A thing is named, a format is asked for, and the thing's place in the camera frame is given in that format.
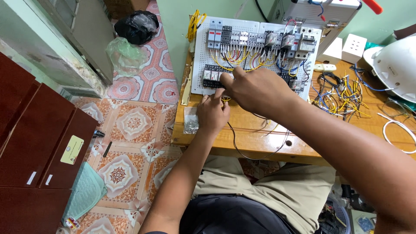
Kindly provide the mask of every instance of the cardboard box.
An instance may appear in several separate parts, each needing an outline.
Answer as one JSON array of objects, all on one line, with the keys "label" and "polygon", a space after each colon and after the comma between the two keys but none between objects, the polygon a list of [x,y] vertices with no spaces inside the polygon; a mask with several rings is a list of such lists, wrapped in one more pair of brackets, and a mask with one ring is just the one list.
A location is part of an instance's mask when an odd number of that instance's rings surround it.
[{"label": "cardboard box", "polygon": [[136,10],[146,10],[150,0],[104,0],[113,19],[123,18]]}]

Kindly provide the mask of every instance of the wooden desk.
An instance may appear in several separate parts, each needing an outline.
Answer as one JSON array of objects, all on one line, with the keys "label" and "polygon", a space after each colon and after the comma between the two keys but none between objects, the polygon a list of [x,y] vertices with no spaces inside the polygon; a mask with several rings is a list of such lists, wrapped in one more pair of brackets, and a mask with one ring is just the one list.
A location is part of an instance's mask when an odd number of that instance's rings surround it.
[{"label": "wooden desk", "polygon": [[[188,53],[183,81],[186,81],[188,77],[191,62],[192,57],[190,53]],[[349,69],[350,66],[350,63],[340,61],[337,64],[335,74],[342,77],[344,75],[344,71],[346,71],[347,74],[350,74],[351,77],[354,77],[355,79],[354,71]],[[319,83],[322,84],[321,81],[317,80],[318,75],[318,72],[314,72],[312,77],[313,85],[317,90],[319,90]],[[363,79],[373,88],[384,88],[381,82],[374,77],[365,75]],[[181,100],[184,87],[185,84],[183,84],[181,88],[181,97],[179,98],[178,110],[176,112],[175,125],[172,134],[172,144],[187,146],[192,141],[194,135],[183,134],[183,109],[185,106],[181,105]],[[317,93],[313,89],[310,89],[309,95],[311,99],[314,99]],[[363,91],[363,102],[368,105],[369,109],[361,107],[360,111],[371,115],[372,117],[370,118],[364,116],[363,118],[357,118],[356,116],[353,116],[350,124],[371,132],[384,140],[382,127],[387,120],[377,115],[377,113],[383,113],[381,107],[387,100],[387,97],[388,95],[385,92],[377,92],[365,88]],[[191,94],[188,107],[196,107],[201,98],[202,95]],[[274,152],[277,147],[281,146],[286,133],[286,129],[283,126],[279,126],[274,132],[267,135],[267,133],[276,126],[276,123],[272,122],[271,124],[266,125],[264,119],[258,118],[243,110],[235,101],[231,100],[229,104],[231,107],[231,117],[229,123],[235,130],[236,145],[239,150],[244,153],[244,155],[254,159],[259,159]],[[404,117],[400,116],[395,119],[402,121]],[[389,124],[386,129],[386,134],[389,137],[389,140],[398,148],[405,151],[414,150],[415,144],[413,143],[412,138],[396,124]],[[329,165],[320,155],[318,155],[318,153],[316,153],[310,146],[293,133],[290,133],[287,140],[292,142],[292,146],[289,147],[285,145],[278,153],[269,156],[266,159],[314,165]],[[217,136],[211,150],[211,154],[242,157],[233,146],[233,133],[228,126],[224,127]],[[411,156],[416,159],[416,154],[412,154]]]}]

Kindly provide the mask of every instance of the man's right hand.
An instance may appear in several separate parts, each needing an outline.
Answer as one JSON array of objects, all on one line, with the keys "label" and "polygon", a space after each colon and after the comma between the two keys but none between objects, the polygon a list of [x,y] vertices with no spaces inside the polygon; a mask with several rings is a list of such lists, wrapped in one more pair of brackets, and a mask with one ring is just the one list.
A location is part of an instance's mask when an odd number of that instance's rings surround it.
[{"label": "man's right hand", "polygon": [[272,113],[285,113],[293,101],[300,97],[275,72],[259,68],[245,72],[241,67],[233,71],[235,80],[227,73],[220,77],[226,95],[233,98],[244,110],[272,118]]}]

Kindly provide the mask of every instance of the red handle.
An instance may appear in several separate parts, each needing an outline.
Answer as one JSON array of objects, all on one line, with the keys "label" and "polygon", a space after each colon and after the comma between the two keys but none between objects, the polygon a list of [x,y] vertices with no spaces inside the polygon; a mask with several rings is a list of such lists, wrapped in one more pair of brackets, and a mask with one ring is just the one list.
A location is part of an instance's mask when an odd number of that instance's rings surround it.
[{"label": "red handle", "polygon": [[378,3],[376,3],[376,1],[374,0],[361,0],[361,1],[367,4],[367,6],[370,7],[371,10],[373,10],[374,13],[376,13],[377,15],[383,12],[383,8]]}]

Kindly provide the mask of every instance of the white cable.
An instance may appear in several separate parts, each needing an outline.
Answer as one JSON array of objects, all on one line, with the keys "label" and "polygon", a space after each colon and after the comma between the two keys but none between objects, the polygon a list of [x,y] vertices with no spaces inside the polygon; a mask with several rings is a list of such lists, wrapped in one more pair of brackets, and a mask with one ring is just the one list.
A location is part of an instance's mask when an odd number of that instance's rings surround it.
[{"label": "white cable", "polygon": [[[387,117],[387,116],[384,116],[384,115],[382,115],[382,114],[380,114],[380,113],[377,113],[378,115],[380,115],[380,116],[382,116],[383,118],[386,118],[386,119],[388,119],[389,121],[383,126],[383,137],[384,137],[384,139],[388,142],[388,143],[390,143],[391,145],[393,145],[390,141],[389,141],[389,139],[387,138],[387,136],[386,136],[386,127],[387,127],[387,125],[389,124],[389,123],[395,123],[395,124],[397,124],[397,125],[399,125],[399,126],[401,126],[411,137],[412,137],[412,139],[413,139],[413,141],[415,142],[415,146],[416,146],[416,136],[412,133],[412,131],[408,128],[408,127],[406,127],[404,124],[402,124],[401,122],[399,122],[399,121],[396,121],[396,120],[392,120],[392,119],[390,119],[389,117]],[[414,151],[412,151],[412,152],[406,152],[406,151],[404,151],[404,150],[401,150],[401,151],[403,151],[404,153],[406,153],[406,154],[414,154],[414,153],[416,153],[416,149],[414,150]]]}]

